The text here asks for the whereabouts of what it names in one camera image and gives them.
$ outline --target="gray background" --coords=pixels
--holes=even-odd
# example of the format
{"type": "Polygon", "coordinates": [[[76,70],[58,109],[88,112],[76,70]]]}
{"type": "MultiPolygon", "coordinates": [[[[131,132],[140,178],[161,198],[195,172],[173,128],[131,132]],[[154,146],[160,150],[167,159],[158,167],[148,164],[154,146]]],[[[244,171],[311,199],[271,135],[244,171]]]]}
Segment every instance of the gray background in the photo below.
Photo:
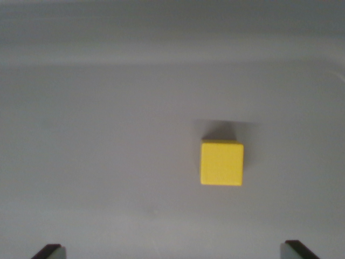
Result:
{"type": "Polygon", "coordinates": [[[345,257],[342,3],[13,3],[0,258],[345,257]],[[204,136],[244,143],[243,186],[200,185],[204,136]]]}

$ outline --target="yellow cube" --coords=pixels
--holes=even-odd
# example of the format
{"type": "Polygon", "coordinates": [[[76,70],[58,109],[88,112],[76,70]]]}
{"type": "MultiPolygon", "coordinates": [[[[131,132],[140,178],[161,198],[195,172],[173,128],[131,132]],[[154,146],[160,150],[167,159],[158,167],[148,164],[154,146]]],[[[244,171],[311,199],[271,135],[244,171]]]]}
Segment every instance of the yellow cube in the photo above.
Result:
{"type": "Polygon", "coordinates": [[[203,185],[242,185],[244,147],[235,140],[202,140],[203,185]]]}

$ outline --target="gray surface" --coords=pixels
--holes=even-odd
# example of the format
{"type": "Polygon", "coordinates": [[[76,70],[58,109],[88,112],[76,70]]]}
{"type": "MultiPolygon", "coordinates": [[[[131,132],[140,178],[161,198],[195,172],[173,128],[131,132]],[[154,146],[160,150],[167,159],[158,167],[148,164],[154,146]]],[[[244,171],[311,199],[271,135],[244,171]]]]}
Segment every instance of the gray surface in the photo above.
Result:
{"type": "Polygon", "coordinates": [[[288,244],[280,245],[280,259],[303,259],[291,246],[288,244]]]}
{"type": "Polygon", "coordinates": [[[47,259],[66,259],[66,248],[60,247],[56,249],[47,259]]]}

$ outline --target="cube face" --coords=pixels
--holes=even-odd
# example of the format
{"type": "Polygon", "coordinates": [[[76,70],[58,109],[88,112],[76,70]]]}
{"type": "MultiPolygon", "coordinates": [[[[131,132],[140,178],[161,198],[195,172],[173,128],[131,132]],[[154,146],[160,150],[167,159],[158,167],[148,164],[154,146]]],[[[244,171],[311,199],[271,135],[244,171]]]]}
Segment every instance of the cube face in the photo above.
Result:
{"type": "Polygon", "coordinates": [[[201,184],[242,185],[243,154],[243,145],[235,140],[203,140],[201,184]]]}

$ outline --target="yellow block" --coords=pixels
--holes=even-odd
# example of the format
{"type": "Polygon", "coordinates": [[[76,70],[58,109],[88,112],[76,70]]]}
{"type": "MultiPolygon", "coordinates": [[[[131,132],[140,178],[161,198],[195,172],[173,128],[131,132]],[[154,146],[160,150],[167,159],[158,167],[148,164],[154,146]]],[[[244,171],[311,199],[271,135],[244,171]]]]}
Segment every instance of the yellow block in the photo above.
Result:
{"type": "Polygon", "coordinates": [[[242,185],[243,153],[243,145],[235,140],[202,140],[201,184],[242,185]]]}

